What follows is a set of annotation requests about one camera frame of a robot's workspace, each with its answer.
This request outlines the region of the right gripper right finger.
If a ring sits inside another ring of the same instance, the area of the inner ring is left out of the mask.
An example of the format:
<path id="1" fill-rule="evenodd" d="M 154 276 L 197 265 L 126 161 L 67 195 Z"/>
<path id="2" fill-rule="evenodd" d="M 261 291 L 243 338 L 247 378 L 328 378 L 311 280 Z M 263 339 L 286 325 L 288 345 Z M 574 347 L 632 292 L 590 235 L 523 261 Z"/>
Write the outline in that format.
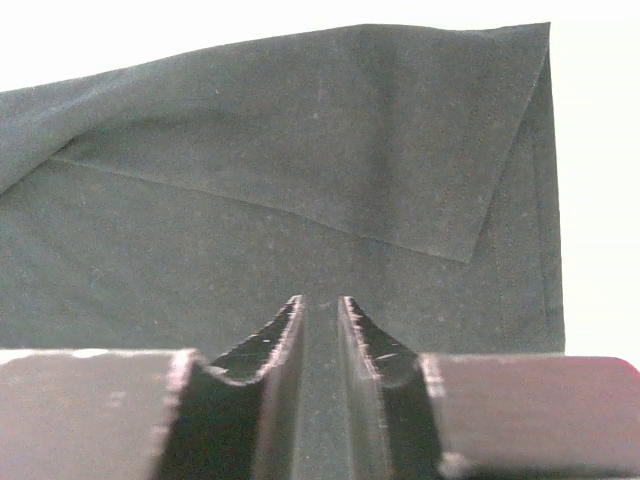
<path id="1" fill-rule="evenodd" d="M 415 353 L 338 303 L 355 479 L 635 479 L 639 373 L 615 357 Z"/>

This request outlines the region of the black t shirt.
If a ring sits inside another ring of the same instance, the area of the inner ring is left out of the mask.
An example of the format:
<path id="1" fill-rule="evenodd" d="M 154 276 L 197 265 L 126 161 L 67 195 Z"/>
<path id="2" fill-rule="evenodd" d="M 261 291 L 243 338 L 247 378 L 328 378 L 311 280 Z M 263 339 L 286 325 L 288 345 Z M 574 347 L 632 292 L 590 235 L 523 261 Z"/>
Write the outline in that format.
<path id="1" fill-rule="evenodd" d="M 1 96 L 1 344 L 215 357 L 307 299 L 299 479 L 349 475 L 337 299 L 565 347 L 549 28 L 360 25 Z"/>

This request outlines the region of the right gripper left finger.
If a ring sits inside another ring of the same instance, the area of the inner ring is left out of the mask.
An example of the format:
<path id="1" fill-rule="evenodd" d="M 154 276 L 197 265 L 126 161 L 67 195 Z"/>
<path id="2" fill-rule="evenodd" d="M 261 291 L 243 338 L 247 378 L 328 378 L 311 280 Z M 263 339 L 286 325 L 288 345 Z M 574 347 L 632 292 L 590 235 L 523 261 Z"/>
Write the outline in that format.
<path id="1" fill-rule="evenodd" d="M 5 479 L 288 479 L 305 300 L 214 360 L 195 349 L 3 350 Z"/>

